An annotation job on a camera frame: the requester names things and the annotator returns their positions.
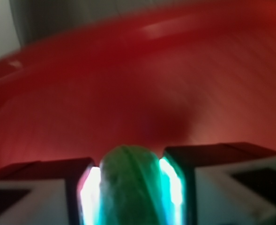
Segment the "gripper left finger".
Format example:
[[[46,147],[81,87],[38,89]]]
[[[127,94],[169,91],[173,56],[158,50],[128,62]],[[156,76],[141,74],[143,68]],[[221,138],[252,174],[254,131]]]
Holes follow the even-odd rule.
[[[0,225],[95,225],[100,169],[89,158],[0,168]]]

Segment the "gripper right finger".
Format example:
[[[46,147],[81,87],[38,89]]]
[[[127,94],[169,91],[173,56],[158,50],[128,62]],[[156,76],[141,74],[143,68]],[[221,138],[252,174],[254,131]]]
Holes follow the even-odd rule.
[[[171,225],[276,225],[276,151],[246,142],[168,146]]]

